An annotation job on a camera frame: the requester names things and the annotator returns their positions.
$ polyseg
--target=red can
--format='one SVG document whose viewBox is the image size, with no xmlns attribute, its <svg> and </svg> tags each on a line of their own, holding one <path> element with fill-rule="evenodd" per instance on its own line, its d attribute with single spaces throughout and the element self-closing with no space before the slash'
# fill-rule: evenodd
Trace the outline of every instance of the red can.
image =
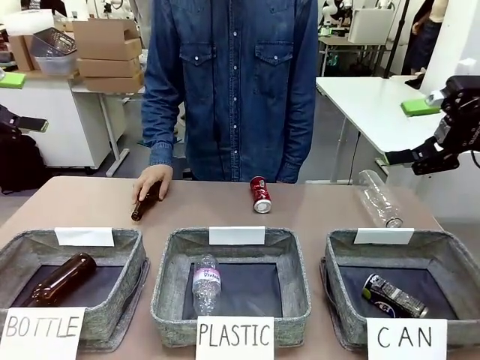
<svg viewBox="0 0 480 360">
<path fill-rule="evenodd" d="M 272 201 L 267 190 L 267 183 L 262 176 L 255 176 L 250 181 L 250 189 L 253 194 L 253 208 L 260 214 L 270 212 Z"/>
</svg>

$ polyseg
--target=denim shirt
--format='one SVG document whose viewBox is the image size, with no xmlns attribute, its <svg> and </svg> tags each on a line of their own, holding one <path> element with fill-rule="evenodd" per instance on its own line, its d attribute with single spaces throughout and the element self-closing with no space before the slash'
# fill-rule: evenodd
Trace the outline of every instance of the denim shirt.
<svg viewBox="0 0 480 360">
<path fill-rule="evenodd" d="M 196 178 L 296 182 L 311 147 L 317 41 L 317 0 L 154 0 L 142 102 L 151 165 L 172 164 L 184 101 Z"/>
</svg>

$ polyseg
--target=energy drink can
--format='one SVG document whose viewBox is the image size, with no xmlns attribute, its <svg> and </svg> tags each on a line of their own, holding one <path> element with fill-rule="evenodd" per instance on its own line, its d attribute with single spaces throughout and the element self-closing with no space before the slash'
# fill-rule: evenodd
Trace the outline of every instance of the energy drink can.
<svg viewBox="0 0 480 360">
<path fill-rule="evenodd" d="M 267 190 L 267 184 L 262 176 L 255 176 L 250 181 L 250 189 L 253 195 L 253 208 L 260 214 L 270 212 L 272 201 Z"/>
<path fill-rule="evenodd" d="M 428 307 L 425 304 L 391 285 L 377 274 L 368 277 L 361 294 L 390 317 L 421 319 L 428 313 Z"/>
</svg>

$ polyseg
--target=pink label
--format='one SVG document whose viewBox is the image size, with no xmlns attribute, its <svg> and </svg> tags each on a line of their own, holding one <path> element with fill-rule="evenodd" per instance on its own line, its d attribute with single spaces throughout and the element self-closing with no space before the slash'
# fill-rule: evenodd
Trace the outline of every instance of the pink label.
<svg viewBox="0 0 480 360">
<path fill-rule="evenodd" d="M 199 268 L 193 275 L 193 282 L 196 283 L 199 280 L 210 280 L 221 284 L 220 273 L 214 268 Z"/>
</svg>

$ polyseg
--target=hand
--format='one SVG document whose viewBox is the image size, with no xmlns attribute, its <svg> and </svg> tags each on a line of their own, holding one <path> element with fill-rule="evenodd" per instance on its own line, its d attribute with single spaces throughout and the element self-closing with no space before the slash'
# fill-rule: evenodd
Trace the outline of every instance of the hand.
<svg viewBox="0 0 480 360">
<path fill-rule="evenodd" d="M 155 183 L 162 181 L 160 186 L 160 193 L 158 199 L 163 200 L 167 195 L 168 187 L 173 177 L 173 169 L 168 165 L 152 165 L 142 171 L 142 175 L 135 181 L 133 185 L 132 200 L 133 203 L 143 201 L 150 190 L 150 187 Z"/>
<path fill-rule="evenodd" d="M 412 34 L 418 35 L 420 33 L 420 28 L 422 27 L 422 24 L 420 22 L 416 22 L 412 26 Z"/>
</svg>

